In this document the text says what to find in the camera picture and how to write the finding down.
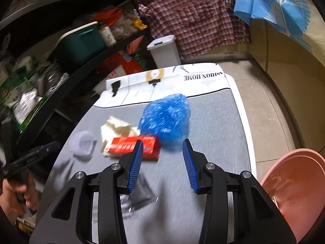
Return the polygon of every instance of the black shelf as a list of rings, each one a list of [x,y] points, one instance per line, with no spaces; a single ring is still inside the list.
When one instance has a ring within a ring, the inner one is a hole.
[[[146,32],[147,30],[139,31],[117,42],[71,74],[70,77],[44,102],[38,112],[34,115],[26,129],[20,135],[17,143],[18,147],[23,151],[27,150],[51,117],[54,109],[56,109],[60,102],[71,92],[74,87],[78,85],[79,82],[81,82],[82,79],[84,79],[106,58],[111,56],[117,50],[124,48],[127,44],[138,37],[145,35]]]
[[[71,26],[84,13],[95,12],[126,0],[40,0],[28,5],[0,22],[0,43],[10,33],[8,50],[15,56],[46,37]]]

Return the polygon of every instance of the blue cloth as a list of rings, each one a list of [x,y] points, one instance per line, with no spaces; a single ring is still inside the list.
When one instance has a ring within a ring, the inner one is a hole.
[[[308,0],[236,0],[234,12],[248,25],[250,19],[264,19],[311,52],[303,40],[310,22]]]

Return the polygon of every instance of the hand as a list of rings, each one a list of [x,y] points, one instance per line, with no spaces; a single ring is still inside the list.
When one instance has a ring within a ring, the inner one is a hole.
[[[35,190],[35,182],[32,174],[28,173],[28,183],[20,184],[14,181],[3,180],[2,195],[0,195],[0,206],[9,221],[14,224],[18,215],[25,213],[23,206],[18,202],[16,193],[24,194],[26,206],[32,210],[39,207],[38,193]]]

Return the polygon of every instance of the white container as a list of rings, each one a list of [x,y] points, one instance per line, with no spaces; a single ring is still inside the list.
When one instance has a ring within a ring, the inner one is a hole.
[[[104,25],[100,27],[100,35],[102,36],[107,47],[116,43],[113,33],[108,26]]]
[[[181,65],[174,35],[155,39],[148,46],[158,68]]]

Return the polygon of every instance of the blue plastic bag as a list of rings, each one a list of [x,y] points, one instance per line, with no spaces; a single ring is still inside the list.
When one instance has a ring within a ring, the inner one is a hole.
[[[180,149],[189,128],[190,107],[186,97],[173,94],[149,103],[139,123],[141,135],[157,136],[161,145]]]

